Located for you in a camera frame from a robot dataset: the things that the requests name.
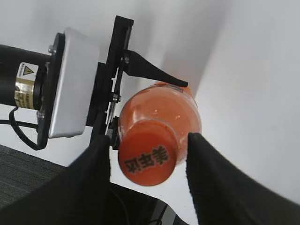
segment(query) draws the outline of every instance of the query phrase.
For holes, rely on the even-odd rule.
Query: wire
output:
[[[0,120],[0,124],[6,124],[6,125],[11,125],[9,120]],[[33,128],[33,129],[37,129],[38,125],[37,124],[33,124],[33,123],[26,123],[26,122],[21,122],[21,121],[17,121],[17,124],[20,127],[25,127],[25,128]]]
[[[150,225],[150,224],[152,224],[152,223],[154,223],[154,222],[158,222],[158,221],[160,222],[159,225],[162,225],[162,224],[163,224],[163,222],[162,222],[161,220],[154,219],[154,220],[150,221],[150,222],[148,223],[148,225]]]
[[[162,218],[164,216],[164,213],[165,213],[165,210],[167,209],[167,207],[168,207],[168,204],[165,204],[165,206],[164,206],[163,210],[161,211],[158,219],[150,221],[149,224],[152,223],[152,222],[154,222],[154,221],[156,221],[156,225],[162,225],[163,222],[161,220],[162,220]]]
[[[117,199],[120,201],[120,203],[121,203],[121,205],[122,205],[122,207],[123,207],[123,210],[124,210],[124,212],[125,212],[127,225],[130,225],[129,217],[128,217],[128,213],[127,213],[127,209],[126,209],[126,206],[125,206],[124,202],[122,201],[122,199],[120,198],[120,196],[119,196],[117,193],[115,193],[112,189],[109,189],[109,190],[110,190],[110,191],[117,197]]]

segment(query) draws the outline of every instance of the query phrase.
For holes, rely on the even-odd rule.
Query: bottle cap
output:
[[[177,141],[174,132],[156,120],[136,123],[119,148],[121,170],[131,181],[143,186],[164,182],[176,166]]]

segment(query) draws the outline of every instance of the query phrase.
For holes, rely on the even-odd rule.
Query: plastic bottle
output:
[[[157,83],[134,95],[119,118],[119,164],[133,182],[164,182],[187,155],[188,133],[201,133],[189,88]]]

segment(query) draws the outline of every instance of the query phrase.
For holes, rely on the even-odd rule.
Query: screw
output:
[[[125,63],[126,63],[126,64],[129,63],[129,57],[128,57],[128,56],[125,57]]]
[[[49,45],[48,52],[50,54],[55,54],[56,53],[56,49],[54,49],[53,45]]]
[[[37,119],[43,120],[45,118],[45,114],[41,111],[37,111]]]

